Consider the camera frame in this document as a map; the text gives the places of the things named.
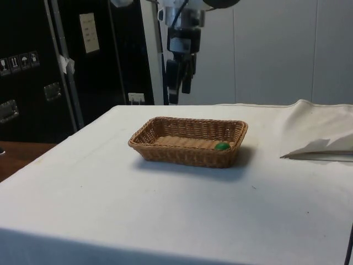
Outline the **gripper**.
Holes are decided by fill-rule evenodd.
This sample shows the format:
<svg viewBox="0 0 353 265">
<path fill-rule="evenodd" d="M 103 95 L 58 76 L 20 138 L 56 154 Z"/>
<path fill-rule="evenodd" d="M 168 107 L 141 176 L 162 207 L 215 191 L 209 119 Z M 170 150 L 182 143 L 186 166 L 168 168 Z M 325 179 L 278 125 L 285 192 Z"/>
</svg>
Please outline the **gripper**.
<svg viewBox="0 0 353 265">
<path fill-rule="evenodd" d="M 200 28 L 168 28 L 167 49 L 180 54 L 192 54 L 184 61 L 184 77 L 182 93 L 191 92 L 191 82 L 196 73 L 196 54 L 200 51 Z M 170 103 L 178 103 L 180 88 L 180 56 L 173 54 L 173 59 L 167 60 L 166 79 Z"/>
</svg>

